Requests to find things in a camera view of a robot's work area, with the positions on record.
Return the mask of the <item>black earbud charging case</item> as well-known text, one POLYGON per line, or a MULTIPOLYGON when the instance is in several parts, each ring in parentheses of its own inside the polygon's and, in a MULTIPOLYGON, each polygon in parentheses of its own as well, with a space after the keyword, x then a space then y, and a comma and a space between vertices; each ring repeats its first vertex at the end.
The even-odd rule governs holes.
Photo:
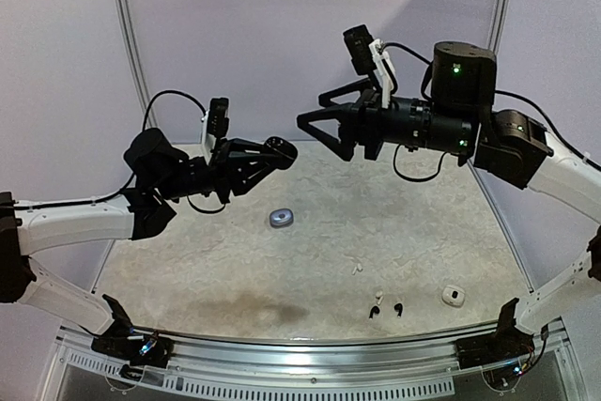
POLYGON ((285 139, 271 136, 264 143, 267 160, 270 166, 278 170, 287 170, 298 158, 297 148, 285 139))

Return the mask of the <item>purple earbud charging case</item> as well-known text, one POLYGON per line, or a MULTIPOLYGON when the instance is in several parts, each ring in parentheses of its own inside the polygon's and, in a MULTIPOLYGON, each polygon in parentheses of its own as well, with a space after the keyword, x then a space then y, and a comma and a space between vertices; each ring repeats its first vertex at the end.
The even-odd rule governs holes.
POLYGON ((288 227, 294 223, 294 213, 290 208, 279 208, 269 215, 269 224, 272 228, 288 227))

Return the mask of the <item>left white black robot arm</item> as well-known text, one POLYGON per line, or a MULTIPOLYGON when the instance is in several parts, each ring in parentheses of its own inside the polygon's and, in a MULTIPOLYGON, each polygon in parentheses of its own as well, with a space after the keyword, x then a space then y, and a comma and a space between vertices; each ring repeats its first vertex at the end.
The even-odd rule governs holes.
POLYGON ((190 157, 157 128, 140 132, 124 154, 135 184, 115 194, 55 204, 17 202, 1 194, 1 301, 36 307, 92 335, 93 351, 131 366, 164 368, 174 342, 160 332, 137 332, 115 298, 93 295, 51 273, 34 253, 71 244, 157 237, 175 218, 182 197, 216 194, 222 204, 241 196, 298 150, 280 137, 258 144, 217 138, 209 156, 190 157))

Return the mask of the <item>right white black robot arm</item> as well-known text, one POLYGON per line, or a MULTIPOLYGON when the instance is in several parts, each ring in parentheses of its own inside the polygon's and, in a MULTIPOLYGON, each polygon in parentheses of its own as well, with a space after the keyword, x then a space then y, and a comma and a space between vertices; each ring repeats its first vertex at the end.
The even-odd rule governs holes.
MULTIPOLYGON (((358 80, 321 94, 317 110, 299 115, 298 127, 340 159, 355 147, 375 160, 386 143, 426 148, 455 156, 519 189, 553 197, 593 221, 600 218, 600 168, 570 146, 547 116, 533 119, 517 110, 495 111, 497 59, 472 44, 442 41, 433 49, 418 99, 396 95, 388 44, 352 38, 347 44, 358 80)), ((600 240, 566 270, 526 297, 506 302, 496 329, 460 339, 461 368, 525 356, 513 370, 521 377, 541 357, 535 337, 577 301, 600 292, 600 240)))

